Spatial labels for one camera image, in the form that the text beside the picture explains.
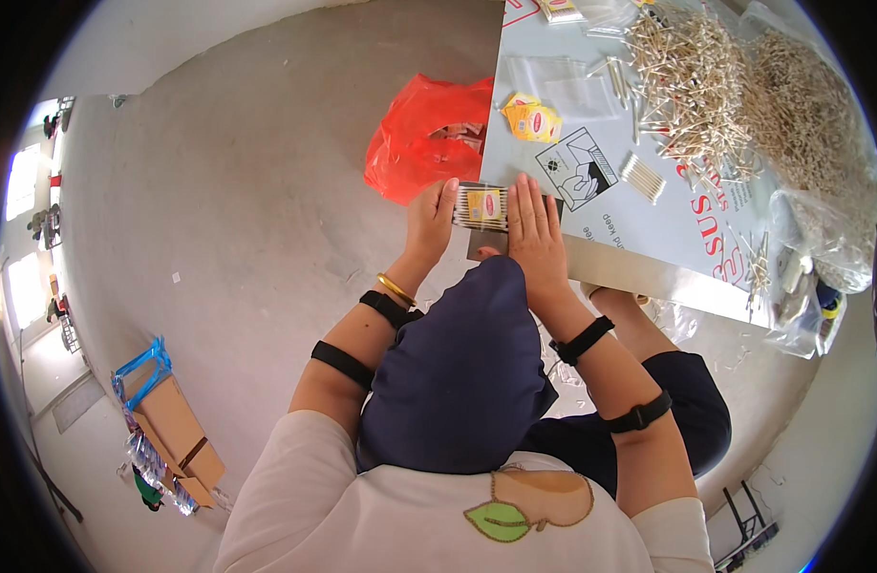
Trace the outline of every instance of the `black arm strap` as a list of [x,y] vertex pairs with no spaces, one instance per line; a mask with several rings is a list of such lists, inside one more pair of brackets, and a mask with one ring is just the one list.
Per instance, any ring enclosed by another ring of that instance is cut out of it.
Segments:
[[375,377],[375,373],[366,368],[362,362],[357,361],[337,347],[323,340],[318,340],[315,349],[311,351],[311,358],[330,364],[333,368],[346,374],[353,379],[353,382],[362,386],[365,392],[372,391],[372,379]]
[[400,327],[403,325],[425,316],[420,310],[407,312],[403,306],[397,304],[394,299],[383,292],[366,292],[363,298],[359,299],[359,302],[368,304],[378,311],[380,315],[387,319],[387,322],[391,323],[395,330],[400,330]]
[[605,423],[611,434],[645,430],[649,427],[649,424],[666,414],[671,409],[671,404],[671,396],[668,395],[668,391],[662,390],[662,395],[650,403],[633,406],[629,409],[628,413],[623,414],[619,418],[614,418],[613,420],[601,418],[601,421]]
[[593,344],[601,340],[608,330],[614,328],[614,323],[606,316],[596,319],[588,328],[582,330],[582,334],[573,338],[571,342],[563,343],[556,340],[550,340],[550,347],[556,350],[559,358],[569,364],[575,366],[579,363],[579,357],[592,348]]

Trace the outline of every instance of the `pile of cotton swabs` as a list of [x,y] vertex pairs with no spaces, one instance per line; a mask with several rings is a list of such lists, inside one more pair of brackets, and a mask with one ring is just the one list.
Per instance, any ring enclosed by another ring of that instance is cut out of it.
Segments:
[[631,65],[642,81],[641,133],[664,138],[660,154],[688,166],[692,187],[730,168],[735,180],[754,171],[743,95],[749,67],[744,52],[705,13],[644,10],[628,31]]

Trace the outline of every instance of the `window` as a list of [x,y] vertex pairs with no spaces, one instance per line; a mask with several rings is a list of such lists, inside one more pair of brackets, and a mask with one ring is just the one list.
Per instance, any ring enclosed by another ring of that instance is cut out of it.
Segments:
[[47,310],[36,252],[9,265],[9,289],[19,328],[27,328]]
[[41,144],[19,151],[12,158],[9,173],[9,191],[6,194],[6,220],[11,221],[22,212],[34,208],[34,183],[37,181]]

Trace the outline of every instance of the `dark pants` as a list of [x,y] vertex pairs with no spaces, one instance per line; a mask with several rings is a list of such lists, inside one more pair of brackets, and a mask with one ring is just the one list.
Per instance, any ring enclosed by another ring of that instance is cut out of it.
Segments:
[[[643,363],[672,396],[694,475],[731,440],[728,408],[703,359],[665,352]],[[543,373],[524,274],[492,257],[397,333],[360,421],[359,471],[381,464],[446,474],[498,469],[512,452],[562,460],[616,496],[616,452],[598,414],[544,418],[556,398]]]

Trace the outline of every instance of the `right hand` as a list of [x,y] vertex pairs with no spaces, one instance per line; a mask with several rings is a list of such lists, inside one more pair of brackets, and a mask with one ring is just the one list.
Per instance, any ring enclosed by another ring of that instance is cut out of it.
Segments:
[[566,247],[559,231],[553,195],[546,208],[535,179],[519,173],[508,188],[508,256],[524,271],[527,306],[541,320],[550,306],[572,297],[566,273]]

